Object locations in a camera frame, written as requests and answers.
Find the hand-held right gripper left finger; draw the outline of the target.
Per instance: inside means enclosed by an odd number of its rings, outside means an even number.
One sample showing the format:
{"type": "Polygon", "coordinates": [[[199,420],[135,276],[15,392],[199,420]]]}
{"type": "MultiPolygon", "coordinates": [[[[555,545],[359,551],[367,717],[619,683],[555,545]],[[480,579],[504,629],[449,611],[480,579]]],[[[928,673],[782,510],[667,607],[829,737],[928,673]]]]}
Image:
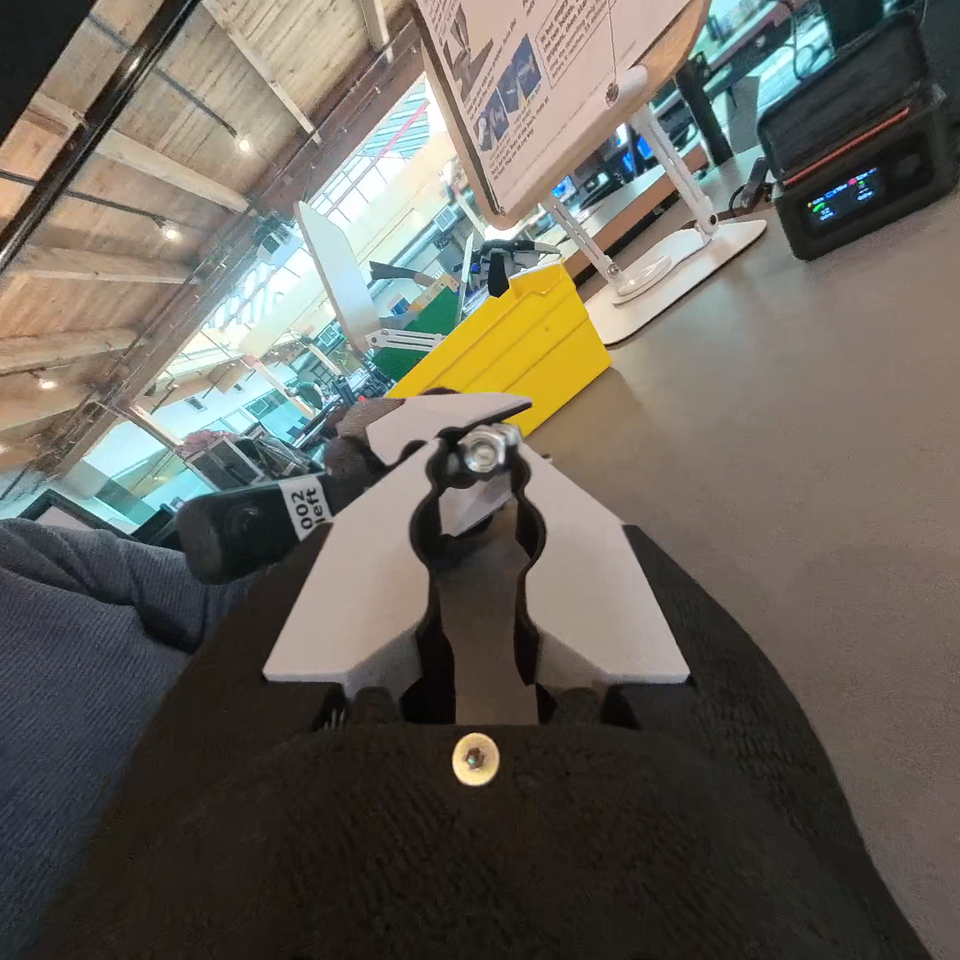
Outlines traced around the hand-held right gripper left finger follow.
{"type": "Polygon", "coordinates": [[[436,468],[447,452],[442,439],[427,441],[335,516],[263,665],[266,681],[455,705],[437,589],[415,546],[421,522],[437,518],[436,468]]]}

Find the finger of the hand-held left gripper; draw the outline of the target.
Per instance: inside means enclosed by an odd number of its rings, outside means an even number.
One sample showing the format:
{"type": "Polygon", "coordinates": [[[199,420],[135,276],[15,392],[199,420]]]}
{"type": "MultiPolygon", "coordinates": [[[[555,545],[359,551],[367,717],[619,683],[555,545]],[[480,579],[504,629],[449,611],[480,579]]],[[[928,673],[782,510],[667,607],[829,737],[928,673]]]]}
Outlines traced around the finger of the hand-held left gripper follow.
{"type": "Polygon", "coordinates": [[[533,400],[513,393],[429,393],[400,399],[366,425],[366,465],[392,472],[425,450],[424,463],[477,426],[501,424],[529,410],[533,400]]]}
{"type": "Polygon", "coordinates": [[[514,498],[512,477],[499,474],[469,487],[449,487],[438,498],[440,534],[461,537],[484,522],[514,498]]]}

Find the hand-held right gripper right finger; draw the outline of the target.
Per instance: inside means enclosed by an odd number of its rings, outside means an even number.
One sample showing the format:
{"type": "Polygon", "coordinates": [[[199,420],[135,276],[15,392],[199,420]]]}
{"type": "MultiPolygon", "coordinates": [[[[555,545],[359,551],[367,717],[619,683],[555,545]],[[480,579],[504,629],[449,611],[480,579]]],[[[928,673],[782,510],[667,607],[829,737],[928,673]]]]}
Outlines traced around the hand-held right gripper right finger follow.
{"type": "Polygon", "coordinates": [[[513,630],[523,683],[555,697],[685,683],[690,666],[620,517],[528,445],[512,463],[515,535],[529,558],[513,630]]]}

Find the steel bolt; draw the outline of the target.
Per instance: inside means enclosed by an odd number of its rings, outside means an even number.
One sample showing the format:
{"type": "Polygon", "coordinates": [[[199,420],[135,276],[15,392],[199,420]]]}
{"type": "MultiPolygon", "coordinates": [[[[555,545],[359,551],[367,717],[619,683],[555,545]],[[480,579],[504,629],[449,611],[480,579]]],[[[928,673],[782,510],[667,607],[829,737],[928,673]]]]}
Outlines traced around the steel bolt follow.
{"type": "Polygon", "coordinates": [[[464,456],[498,459],[507,456],[507,451],[522,444],[520,429],[508,423],[485,423],[474,426],[462,437],[464,456]]]}

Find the yellow plastic bin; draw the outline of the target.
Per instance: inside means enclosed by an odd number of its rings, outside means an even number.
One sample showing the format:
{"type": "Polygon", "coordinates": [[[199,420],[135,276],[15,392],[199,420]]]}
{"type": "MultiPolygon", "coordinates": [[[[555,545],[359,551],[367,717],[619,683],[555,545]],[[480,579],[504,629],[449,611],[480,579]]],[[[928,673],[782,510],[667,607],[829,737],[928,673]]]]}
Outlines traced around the yellow plastic bin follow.
{"type": "Polygon", "coordinates": [[[566,267],[510,280],[389,391],[408,399],[434,388],[505,393],[532,405],[510,422],[529,437],[612,365],[566,267]]]}

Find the white board on arm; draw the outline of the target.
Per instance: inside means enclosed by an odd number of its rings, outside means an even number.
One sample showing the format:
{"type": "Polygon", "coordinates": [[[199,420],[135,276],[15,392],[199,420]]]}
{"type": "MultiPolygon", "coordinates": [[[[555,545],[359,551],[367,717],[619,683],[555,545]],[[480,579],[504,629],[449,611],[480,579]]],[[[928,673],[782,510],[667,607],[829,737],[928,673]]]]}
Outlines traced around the white board on arm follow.
{"type": "Polygon", "coordinates": [[[342,229],[305,201],[296,204],[294,216],[342,333],[354,352],[397,349],[428,354],[446,339],[443,334],[386,326],[342,229]]]}

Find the green plastic bin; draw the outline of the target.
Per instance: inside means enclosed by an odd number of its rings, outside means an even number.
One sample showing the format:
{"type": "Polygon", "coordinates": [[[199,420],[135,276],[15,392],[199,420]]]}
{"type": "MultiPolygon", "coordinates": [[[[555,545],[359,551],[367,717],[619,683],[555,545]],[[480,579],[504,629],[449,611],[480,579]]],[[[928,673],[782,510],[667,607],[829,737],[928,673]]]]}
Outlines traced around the green plastic bin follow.
{"type": "MultiPolygon", "coordinates": [[[[440,292],[422,310],[414,312],[403,332],[434,334],[446,337],[456,328],[460,319],[460,295],[448,287],[440,292]]],[[[426,357],[425,351],[385,346],[373,353],[373,364],[379,373],[393,382],[399,382],[426,357]]]]}

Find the person's blue grey sweater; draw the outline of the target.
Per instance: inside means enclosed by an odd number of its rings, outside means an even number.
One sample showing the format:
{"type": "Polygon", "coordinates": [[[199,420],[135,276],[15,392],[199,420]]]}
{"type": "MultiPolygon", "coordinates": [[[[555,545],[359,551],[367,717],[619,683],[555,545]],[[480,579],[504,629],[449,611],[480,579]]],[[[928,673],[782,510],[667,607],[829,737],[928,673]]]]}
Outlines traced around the person's blue grey sweater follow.
{"type": "Polygon", "coordinates": [[[206,584],[174,550],[2,520],[2,958],[37,942],[143,729],[256,579],[206,584]]]}

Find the wooden instruction board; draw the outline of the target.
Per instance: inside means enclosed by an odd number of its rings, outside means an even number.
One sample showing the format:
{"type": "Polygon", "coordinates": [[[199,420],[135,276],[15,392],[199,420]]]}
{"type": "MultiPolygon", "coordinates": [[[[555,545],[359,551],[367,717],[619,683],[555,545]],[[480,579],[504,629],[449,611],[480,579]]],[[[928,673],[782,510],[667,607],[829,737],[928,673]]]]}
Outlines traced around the wooden instruction board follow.
{"type": "Polygon", "coordinates": [[[411,5],[478,208],[506,229],[675,77],[711,2],[411,5]]]}

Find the black power station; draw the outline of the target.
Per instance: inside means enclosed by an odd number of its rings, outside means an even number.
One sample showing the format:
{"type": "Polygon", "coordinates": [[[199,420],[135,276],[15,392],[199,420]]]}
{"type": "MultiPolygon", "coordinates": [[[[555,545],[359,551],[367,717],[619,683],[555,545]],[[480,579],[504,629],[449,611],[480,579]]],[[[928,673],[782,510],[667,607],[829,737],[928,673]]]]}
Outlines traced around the black power station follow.
{"type": "Polygon", "coordinates": [[[822,258],[958,186],[949,100],[906,8],[760,114],[772,203],[796,258],[822,258]]]}

